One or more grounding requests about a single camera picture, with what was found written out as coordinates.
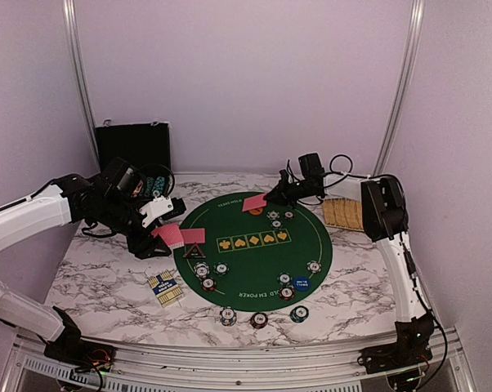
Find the red card seat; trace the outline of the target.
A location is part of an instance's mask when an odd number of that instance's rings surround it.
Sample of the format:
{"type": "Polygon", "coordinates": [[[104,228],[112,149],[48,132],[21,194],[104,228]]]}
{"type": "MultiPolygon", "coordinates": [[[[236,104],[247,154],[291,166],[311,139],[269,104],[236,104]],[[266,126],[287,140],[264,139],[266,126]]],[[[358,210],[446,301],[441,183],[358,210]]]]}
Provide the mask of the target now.
{"type": "Polygon", "coordinates": [[[255,196],[246,198],[243,201],[242,211],[249,212],[254,209],[264,208],[267,205],[265,196],[265,194],[257,194],[255,196]]]}
{"type": "Polygon", "coordinates": [[[184,244],[203,244],[206,242],[206,230],[204,228],[181,229],[184,244]]]}

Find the brown 100 chips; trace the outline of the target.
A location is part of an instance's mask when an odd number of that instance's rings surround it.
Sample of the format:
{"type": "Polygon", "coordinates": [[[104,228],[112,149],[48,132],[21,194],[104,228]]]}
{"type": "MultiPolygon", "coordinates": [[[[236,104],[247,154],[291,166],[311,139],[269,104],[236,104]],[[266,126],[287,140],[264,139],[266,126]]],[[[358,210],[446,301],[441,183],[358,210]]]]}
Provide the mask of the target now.
{"type": "Polygon", "coordinates": [[[201,281],[201,288],[205,292],[213,292],[217,287],[217,282],[212,277],[207,277],[201,281]]]}

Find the blue small blind button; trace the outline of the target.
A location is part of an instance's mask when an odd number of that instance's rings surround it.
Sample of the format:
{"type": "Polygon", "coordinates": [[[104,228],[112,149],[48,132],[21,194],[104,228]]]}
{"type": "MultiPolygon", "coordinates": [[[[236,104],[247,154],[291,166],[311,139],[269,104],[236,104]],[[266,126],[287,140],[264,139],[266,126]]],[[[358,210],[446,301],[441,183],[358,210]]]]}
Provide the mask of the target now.
{"type": "Polygon", "coordinates": [[[296,291],[306,292],[311,289],[311,281],[307,277],[296,277],[293,279],[293,287],[296,291]]]}

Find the brown 100 chip stack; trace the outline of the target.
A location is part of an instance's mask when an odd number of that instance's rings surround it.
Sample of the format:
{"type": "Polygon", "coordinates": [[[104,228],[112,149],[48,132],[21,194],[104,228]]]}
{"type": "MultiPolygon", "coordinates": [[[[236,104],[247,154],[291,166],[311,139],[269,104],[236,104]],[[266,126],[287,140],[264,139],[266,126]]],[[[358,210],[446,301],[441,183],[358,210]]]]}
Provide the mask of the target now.
{"type": "Polygon", "coordinates": [[[262,329],[268,324],[267,314],[264,312],[256,312],[250,318],[250,325],[255,329],[262,329]]]}

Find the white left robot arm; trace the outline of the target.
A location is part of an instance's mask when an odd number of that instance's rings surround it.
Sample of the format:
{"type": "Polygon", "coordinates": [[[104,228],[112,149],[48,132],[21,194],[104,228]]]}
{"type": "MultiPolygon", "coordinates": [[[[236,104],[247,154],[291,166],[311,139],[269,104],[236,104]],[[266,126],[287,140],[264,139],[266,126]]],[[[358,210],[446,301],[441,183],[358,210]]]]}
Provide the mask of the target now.
{"type": "MultiPolygon", "coordinates": [[[[94,176],[69,174],[48,181],[0,207],[0,255],[85,221],[124,236],[128,251],[138,259],[169,256],[171,250],[157,229],[173,213],[175,203],[147,178],[129,162],[115,158],[94,176]]],[[[81,363],[87,357],[82,333],[64,310],[44,305],[1,281],[0,321],[38,336],[51,358],[81,363]]]]}

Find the blue tan 10 chip stack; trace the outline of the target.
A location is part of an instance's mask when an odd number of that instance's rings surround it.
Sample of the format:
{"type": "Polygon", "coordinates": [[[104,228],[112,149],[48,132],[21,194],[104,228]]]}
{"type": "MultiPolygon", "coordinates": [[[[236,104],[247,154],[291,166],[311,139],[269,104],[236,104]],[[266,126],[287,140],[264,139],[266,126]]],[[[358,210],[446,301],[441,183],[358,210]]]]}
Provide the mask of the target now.
{"type": "Polygon", "coordinates": [[[227,306],[220,311],[220,322],[223,326],[233,326],[236,323],[236,320],[237,313],[233,308],[227,306]]]}

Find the teal 50 chips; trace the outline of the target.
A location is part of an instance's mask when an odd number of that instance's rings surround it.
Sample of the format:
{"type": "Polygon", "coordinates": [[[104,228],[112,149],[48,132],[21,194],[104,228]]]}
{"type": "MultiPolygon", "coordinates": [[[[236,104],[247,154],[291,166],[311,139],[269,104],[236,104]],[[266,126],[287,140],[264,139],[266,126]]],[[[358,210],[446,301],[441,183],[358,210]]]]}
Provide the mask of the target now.
{"type": "Polygon", "coordinates": [[[219,262],[214,265],[214,272],[219,276],[223,276],[229,273],[229,266],[227,263],[219,262]]]}

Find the orange big blind button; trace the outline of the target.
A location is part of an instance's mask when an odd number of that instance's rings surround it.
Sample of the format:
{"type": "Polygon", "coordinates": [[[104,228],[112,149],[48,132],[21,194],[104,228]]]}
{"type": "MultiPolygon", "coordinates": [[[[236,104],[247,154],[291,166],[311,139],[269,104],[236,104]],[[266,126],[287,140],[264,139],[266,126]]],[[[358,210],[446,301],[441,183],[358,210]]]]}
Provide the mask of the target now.
{"type": "Polygon", "coordinates": [[[263,213],[263,208],[262,207],[254,208],[254,209],[249,210],[248,213],[253,215],[253,216],[259,216],[263,213]]]}

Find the red backed card deck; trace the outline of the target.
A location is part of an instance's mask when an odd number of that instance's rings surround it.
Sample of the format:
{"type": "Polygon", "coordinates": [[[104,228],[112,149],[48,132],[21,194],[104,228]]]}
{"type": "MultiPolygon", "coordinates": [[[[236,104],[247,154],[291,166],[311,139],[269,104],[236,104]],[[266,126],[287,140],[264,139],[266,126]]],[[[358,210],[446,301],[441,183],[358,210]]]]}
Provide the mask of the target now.
{"type": "Polygon", "coordinates": [[[185,245],[185,241],[178,224],[162,225],[155,228],[151,233],[155,238],[160,237],[172,250],[178,249],[179,247],[183,247],[185,245]]]}

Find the blue tan chips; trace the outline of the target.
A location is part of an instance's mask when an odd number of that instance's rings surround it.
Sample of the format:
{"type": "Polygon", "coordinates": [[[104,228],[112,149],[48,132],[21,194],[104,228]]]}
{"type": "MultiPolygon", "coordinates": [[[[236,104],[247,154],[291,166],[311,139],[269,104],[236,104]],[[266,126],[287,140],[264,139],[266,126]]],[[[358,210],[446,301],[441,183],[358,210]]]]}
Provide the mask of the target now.
{"type": "Polygon", "coordinates": [[[204,279],[210,275],[211,270],[206,262],[199,262],[194,266],[194,273],[197,278],[204,279]]]}

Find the blue white chip mat edge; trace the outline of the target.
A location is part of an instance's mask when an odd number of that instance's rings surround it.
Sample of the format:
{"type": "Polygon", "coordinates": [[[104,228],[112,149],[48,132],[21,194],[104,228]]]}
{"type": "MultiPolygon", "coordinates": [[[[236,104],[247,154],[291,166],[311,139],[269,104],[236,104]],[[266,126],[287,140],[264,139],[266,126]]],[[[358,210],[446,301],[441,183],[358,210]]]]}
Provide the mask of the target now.
{"type": "Polygon", "coordinates": [[[317,261],[309,261],[306,267],[312,274],[318,274],[322,270],[321,263],[317,261]]]}

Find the teal 50 chip stack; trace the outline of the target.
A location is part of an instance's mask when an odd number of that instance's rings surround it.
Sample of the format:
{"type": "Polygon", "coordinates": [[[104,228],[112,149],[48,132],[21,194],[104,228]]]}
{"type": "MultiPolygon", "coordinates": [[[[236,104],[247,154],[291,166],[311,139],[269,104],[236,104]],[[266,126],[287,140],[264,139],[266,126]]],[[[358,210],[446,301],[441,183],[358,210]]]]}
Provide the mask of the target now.
{"type": "Polygon", "coordinates": [[[309,309],[304,305],[294,307],[289,314],[289,317],[294,323],[303,323],[309,317],[309,309]]]}

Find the blue white chip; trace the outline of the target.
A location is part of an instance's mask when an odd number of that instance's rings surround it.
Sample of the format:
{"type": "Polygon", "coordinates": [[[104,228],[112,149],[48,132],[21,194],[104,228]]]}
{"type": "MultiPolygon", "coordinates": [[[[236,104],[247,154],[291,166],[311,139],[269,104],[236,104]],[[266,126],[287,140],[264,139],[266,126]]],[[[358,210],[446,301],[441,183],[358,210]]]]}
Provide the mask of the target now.
{"type": "Polygon", "coordinates": [[[274,221],[274,220],[278,220],[280,218],[280,214],[277,212],[277,211],[269,211],[267,212],[267,217],[274,221]]]}

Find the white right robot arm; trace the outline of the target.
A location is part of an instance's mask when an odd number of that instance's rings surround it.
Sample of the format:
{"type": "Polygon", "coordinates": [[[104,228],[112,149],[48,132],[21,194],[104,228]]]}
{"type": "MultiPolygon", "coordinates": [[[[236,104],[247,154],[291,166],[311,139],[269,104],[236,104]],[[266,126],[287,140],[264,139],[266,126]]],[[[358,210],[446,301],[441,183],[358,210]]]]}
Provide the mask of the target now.
{"type": "Polygon", "coordinates": [[[396,302],[396,342],[365,348],[359,361],[369,372],[386,366],[408,366],[431,358],[429,340],[434,316],[418,283],[409,240],[404,190],[393,175],[355,175],[324,169],[317,153],[299,159],[301,178],[289,168],[265,196],[269,203],[295,206],[303,198],[344,198],[361,204],[363,231],[382,254],[396,302]]]}

